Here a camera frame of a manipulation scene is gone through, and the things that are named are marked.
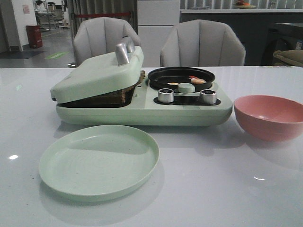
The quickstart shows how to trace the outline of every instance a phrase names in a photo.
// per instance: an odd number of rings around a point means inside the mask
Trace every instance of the mint green plate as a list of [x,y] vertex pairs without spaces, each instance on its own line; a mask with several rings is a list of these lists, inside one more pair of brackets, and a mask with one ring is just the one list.
[[39,174],[61,196],[106,201],[144,184],[159,160],[157,142],[142,130],[101,125],[66,135],[42,155]]

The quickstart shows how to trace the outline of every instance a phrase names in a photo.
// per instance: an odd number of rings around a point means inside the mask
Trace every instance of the white cabinet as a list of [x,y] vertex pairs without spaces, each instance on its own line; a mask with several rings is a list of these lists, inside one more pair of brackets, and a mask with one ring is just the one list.
[[144,53],[143,67],[159,67],[160,51],[173,25],[180,20],[180,0],[139,0],[138,34]]

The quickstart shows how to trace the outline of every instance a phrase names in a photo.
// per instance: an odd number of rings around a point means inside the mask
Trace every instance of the non-stick pan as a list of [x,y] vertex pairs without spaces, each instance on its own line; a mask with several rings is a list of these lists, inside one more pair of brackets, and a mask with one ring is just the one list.
[[209,89],[215,79],[213,73],[192,67],[159,68],[151,71],[147,77],[150,80],[150,86],[154,89],[170,88],[176,90],[177,85],[168,83],[190,83],[189,76],[195,76],[206,81],[204,84],[194,84],[195,92]]

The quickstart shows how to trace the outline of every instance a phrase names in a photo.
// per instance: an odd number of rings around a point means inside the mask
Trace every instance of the green floor sign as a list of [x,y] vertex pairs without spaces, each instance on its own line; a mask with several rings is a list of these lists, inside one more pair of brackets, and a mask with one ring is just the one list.
[[45,59],[57,59],[61,58],[63,55],[67,54],[68,52],[57,52],[52,55],[47,56]]

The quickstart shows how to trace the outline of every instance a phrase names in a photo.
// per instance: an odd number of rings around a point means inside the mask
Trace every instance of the red trash can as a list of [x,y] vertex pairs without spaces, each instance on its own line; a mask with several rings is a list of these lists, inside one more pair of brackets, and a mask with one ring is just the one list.
[[42,46],[42,38],[39,25],[27,25],[27,37],[30,48],[38,48]]

